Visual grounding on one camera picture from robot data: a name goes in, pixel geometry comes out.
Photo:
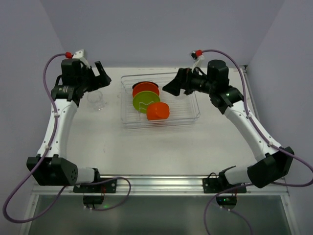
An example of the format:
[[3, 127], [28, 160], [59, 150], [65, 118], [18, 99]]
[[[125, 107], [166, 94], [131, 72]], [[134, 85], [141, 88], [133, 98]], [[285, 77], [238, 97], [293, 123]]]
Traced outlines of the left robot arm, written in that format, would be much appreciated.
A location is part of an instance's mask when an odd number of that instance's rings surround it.
[[89, 184], [99, 178], [96, 168], [79, 168], [67, 159], [67, 142], [73, 118], [85, 93], [111, 83], [101, 62], [96, 61], [99, 74], [80, 59], [64, 59], [62, 73], [51, 90], [51, 113], [46, 134], [35, 157], [26, 166], [40, 186], [73, 186]]

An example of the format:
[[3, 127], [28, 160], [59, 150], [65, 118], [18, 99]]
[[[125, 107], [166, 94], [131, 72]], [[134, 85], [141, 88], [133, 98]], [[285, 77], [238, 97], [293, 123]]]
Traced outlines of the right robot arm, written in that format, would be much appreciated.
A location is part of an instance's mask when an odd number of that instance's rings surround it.
[[231, 166], [219, 172], [218, 177], [210, 182], [222, 191], [242, 183], [252, 183], [263, 188], [284, 177], [291, 166], [290, 147], [283, 148], [272, 140], [267, 143], [262, 137], [268, 132], [261, 126], [250, 110], [244, 108], [244, 96], [229, 84], [229, 68], [222, 60], [211, 60], [207, 73], [191, 68], [180, 68], [175, 78], [162, 89], [174, 96], [183, 90], [185, 95], [193, 92], [208, 94], [210, 101], [221, 114], [229, 119], [248, 143], [256, 159], [251, 166]]

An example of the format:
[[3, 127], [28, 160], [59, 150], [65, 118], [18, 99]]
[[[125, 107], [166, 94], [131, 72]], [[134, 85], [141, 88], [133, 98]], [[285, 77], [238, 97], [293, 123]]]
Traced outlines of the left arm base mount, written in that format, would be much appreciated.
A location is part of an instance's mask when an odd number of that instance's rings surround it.
[[113, 178], [98, 178], [95, 182], [75, 185], [74, 193], [83, 195], [83, 205], [86, 208], [98, 209], [105, 199], [105, 194], [116, 193], [117, 180]]

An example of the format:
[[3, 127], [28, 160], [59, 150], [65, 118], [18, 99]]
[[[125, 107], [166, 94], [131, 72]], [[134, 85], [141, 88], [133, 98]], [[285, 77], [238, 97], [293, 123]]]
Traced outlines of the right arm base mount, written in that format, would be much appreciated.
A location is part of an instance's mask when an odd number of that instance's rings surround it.
[[[212, 172], [207, 177], [203, 178], [202, 179], [203, 192], [219, 193], [223, 190], [240, 186], [241, 184], [232, 185], [227, 182], [224, 173], [231, 168], [234, 168], [234, 166], [222, 170], [219, 174]], [[231, 210], [234, 209], [235, 206], [237, 205], [237, 194], [247, 193], [247, 189], [246, 187], [237, 188], [229, 193], [231, 194], [230, 196], [217, 196], [216, 202], [220, 207]]]

